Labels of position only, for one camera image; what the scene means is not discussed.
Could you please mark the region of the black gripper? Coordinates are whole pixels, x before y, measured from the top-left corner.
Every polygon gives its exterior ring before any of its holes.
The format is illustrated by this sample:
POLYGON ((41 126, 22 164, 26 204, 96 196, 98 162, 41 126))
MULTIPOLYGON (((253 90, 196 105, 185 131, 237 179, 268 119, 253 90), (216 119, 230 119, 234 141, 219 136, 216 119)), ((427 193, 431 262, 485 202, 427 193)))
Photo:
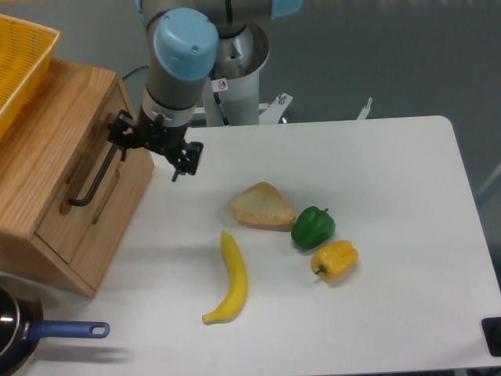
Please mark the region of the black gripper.
POLYGON ((185 142, 187 128, 187 123, 167 126, 162 115, 154 121, 144 110, 140 110, 137 123, 130 113, 120 110, 110 124, 108 140, 121 152, 121 161, 125 161, 129 150, 139 148, 139 140, 147 150, 173 161, 171 181, 175 183, 180 175, 196 174, 204 149, 202 142, 185 142))

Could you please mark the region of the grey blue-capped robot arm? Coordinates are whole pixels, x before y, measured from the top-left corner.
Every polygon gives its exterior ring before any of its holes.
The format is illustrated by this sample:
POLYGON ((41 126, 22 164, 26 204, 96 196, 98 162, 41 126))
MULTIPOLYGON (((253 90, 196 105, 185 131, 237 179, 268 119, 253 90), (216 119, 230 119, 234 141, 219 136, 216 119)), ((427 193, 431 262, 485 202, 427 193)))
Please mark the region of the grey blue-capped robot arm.
POLYGON ((176 175, 196 173, 204 145, 186 131, 197 103, 207 124, 256 125, 259 73, 269 41, 256 24, 297 13, 301 1, 138 1, 150 52, 139 116, 121 111, 108 140, 166 157, 176 175))

